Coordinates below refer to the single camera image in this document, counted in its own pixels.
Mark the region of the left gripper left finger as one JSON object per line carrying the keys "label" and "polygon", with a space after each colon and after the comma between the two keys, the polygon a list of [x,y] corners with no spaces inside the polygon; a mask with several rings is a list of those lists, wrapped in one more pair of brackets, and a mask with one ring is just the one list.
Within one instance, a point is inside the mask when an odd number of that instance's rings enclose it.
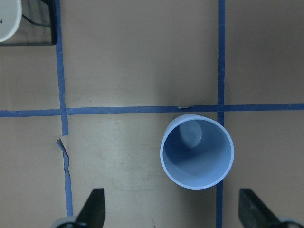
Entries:
{"label": "left gripper left finger", "polygon": [[93,189],[78,216],[55,221],[53,228],[102,228],[105,224],[105,190]]}

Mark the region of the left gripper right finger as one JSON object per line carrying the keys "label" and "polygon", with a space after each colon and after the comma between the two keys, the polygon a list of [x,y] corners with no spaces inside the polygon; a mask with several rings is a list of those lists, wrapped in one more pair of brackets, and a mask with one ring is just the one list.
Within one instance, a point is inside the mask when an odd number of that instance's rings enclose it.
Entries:
{"label": "left gripper right finger", "polygon": [[238,218],[244,228],[300,228],[301,223],[280,219],[251,189],[240,189]]}

